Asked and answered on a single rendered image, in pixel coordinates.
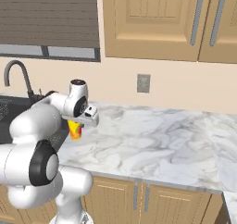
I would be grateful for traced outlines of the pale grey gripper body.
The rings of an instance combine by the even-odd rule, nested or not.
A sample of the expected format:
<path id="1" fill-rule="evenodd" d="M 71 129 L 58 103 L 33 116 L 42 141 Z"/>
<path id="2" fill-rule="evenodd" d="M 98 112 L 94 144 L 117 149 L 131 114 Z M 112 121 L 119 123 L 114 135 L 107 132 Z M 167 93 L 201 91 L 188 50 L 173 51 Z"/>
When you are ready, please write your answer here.
<path id="1" fill-rule="evenodd" d="M 86 126 L 96 127 L 99 123 L 99 114 L 95 113 L 91 115 L 88 113 L 83 113 L 76 118 L 70 118 L 70 120 L 73 120 L 75 122 L 80 122 Z"/>

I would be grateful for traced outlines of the yellow and red cup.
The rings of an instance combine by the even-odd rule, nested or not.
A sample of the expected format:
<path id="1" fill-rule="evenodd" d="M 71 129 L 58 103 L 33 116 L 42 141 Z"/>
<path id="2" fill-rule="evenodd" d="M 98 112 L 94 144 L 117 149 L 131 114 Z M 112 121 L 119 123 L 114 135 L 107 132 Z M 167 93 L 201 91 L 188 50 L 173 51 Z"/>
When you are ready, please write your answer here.
<path id="1" fill-rule="evenodd" d="M 68 121 L 69 135 L 72 141 L 77 141 L 81 138 L 82 124 L 73 120 Z"/>

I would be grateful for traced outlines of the dark sink basin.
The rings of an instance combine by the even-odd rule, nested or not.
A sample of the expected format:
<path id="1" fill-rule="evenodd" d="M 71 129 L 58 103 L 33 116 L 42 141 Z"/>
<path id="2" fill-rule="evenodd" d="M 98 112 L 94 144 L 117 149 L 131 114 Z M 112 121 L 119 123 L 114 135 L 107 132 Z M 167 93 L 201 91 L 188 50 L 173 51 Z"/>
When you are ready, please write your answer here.
<path id="1" fill-rule="evenodd" d="M 30 99 L 0 94 L 0 144 L 12 143 L 9 126 L 12 120 L 30 107 Z M 58 148 L 69 135 L 68 123 L 63 119 L 60 129 L 49 140 Z"/>

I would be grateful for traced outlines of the wooden base cupboard under sink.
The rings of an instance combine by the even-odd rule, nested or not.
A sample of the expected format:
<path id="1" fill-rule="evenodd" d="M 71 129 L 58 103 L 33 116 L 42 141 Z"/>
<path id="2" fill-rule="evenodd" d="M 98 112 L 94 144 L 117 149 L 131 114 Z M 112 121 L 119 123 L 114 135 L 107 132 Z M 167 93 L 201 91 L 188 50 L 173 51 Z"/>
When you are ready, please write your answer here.
<path id="1" fill-rule="evenodd" d="M 56 215 L 56 203 L 47 202 L 36 208 L 16 209 L 7 198 L 7 188 L 0 185 L 0 222 L 11 224 L 48 224 Z"/>

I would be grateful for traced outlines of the dark framed window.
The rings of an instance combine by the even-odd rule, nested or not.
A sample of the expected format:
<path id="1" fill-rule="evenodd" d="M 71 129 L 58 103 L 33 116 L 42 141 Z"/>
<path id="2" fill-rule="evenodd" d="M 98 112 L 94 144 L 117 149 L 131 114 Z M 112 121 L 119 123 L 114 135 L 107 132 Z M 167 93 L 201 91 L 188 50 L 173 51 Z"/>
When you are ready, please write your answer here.
<path id="1" fill-rule="evenodd" d="M 0 56 L 99 62 L 100 49 L 45 45 L 0 44 Z"/>

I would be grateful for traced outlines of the dark grey curved tap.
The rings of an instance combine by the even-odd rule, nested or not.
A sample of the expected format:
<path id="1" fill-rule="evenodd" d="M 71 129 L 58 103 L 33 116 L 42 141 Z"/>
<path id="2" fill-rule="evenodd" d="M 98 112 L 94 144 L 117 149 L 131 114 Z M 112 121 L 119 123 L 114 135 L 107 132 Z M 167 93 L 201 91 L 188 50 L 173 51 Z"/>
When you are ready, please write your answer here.
<path id="1" fill-rule="evenodd" d="M 5 86 L 6 87 L 10 86 L 9 73 L 10 73 L 11 68 L 14 65 L 18 65 L 21 68 L 21 71 L 22 71 L 22 74 L 23 74 L 23 78 L 25 80 L 26 87 L 27 87 L 27 94 L 28 94 L 31 102 L 35 103 L 38 99 L 42 98 L 42 96 L 38 95 L 38 94 L 35 94 L 33 92 L 28 72 L 27 72 L 24 64 L 22 62 L 20 62 L 19 60 L 11 60 L 10 62 L 7 63 L 7 65 L 5 67 L 5 70 L 4 70 L 4 84 L 5 84 Z"/>

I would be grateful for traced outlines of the wooden base cupboard door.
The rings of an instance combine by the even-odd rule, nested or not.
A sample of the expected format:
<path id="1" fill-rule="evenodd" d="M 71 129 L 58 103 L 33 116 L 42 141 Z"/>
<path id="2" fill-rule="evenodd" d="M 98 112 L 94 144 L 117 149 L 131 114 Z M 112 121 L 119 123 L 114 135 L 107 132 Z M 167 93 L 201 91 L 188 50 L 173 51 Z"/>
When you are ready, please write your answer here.
<path id="1" fill-rule="evenodd" d="M 94 185 L 81 199 L 94 224 L 136 224 L 133 210 L 134 181 L 94 176 Z"/>
<path id="2" fill-rule="evenodd" d="M 149 184 L 149 206 L 144 212 L 146 185 L 142 187 L 140 224 L 202 224 L 210 193 Z"/>

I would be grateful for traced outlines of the brown window blind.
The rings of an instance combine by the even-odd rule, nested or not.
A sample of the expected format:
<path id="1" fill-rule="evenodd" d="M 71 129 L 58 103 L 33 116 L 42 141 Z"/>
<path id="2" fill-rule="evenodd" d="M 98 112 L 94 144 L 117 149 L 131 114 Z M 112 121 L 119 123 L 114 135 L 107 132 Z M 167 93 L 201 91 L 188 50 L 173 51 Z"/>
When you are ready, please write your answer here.
<path id="1" fill-rule="evenodd" d="M 0 43 L 98 48 L 97 0 L 0 0 Z"/>

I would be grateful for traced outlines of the wooden corner base cupboard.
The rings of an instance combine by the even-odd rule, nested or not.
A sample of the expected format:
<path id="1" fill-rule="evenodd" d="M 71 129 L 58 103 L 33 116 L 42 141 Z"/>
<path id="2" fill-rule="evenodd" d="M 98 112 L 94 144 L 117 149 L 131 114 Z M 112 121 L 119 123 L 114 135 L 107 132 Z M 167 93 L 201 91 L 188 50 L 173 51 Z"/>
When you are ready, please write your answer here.
<path id="1" fill-rule="evenodd" d="M 207 214 L 207 224 L 229 224 L 226 208 L 220 194 L 212 195 Z"/>

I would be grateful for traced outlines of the grey wall socket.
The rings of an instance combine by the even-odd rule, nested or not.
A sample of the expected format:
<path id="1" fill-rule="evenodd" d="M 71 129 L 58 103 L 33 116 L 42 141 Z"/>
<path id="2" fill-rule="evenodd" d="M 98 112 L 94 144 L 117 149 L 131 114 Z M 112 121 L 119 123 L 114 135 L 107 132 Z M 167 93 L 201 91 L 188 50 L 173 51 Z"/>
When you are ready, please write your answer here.
<path id="1" fill-rule="evenodd" d="M 151 79 L 151 76 L 148 74 L 137 75 L 137 92 L 138 93 L 150 92 L 150 79 Z"/>

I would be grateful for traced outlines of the wide wooden wall cupboard door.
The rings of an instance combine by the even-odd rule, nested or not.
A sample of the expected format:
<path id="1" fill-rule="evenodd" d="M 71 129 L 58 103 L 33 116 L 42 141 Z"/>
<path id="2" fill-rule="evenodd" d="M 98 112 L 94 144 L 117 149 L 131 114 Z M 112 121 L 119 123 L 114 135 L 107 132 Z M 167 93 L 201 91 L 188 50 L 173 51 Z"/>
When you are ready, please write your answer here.
<path id="1" fill-rule="evenodd" d="M 103 0 L 105 52 L 110 57 L 195 61 L 209 0 L 203 0 L 195 45 L 197 0 Z"/>

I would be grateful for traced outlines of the narrow wooden wall cupboard door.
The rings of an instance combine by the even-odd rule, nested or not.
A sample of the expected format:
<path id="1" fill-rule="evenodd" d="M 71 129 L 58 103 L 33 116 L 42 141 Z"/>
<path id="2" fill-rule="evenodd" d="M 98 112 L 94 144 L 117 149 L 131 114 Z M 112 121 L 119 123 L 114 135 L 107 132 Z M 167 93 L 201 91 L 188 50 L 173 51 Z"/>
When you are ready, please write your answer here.
<path id="1" fill-rule="evenodd" d="M 237 64 L 237 0 L 225 0 L 218 33 L 223 38 L 217 38 L 213 47 L 209 45 L 218 0 L 210 0 L 204 35 L 199 54 L 200 62 Z"/>

